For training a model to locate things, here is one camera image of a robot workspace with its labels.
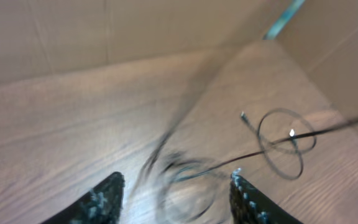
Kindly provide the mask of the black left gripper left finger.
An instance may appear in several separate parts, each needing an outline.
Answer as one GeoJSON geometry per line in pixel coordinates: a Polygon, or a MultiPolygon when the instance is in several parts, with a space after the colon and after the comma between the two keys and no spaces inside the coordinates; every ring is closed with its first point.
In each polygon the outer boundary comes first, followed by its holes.
{"type": "Polygon", "coordinates": [[[124,175],[113,172],[42,224],[117,224],[121,216],[124,187],[124,175]]]}

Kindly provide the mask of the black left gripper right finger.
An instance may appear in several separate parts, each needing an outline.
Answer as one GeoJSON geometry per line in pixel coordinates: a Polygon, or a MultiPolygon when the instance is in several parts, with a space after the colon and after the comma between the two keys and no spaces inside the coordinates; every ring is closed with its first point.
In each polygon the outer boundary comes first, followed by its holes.
{"type": "Polygon", "coordinates": [[[231,174],[229,203],[233,223],[302,224],[243,178],[240,171],[231,174]]]}

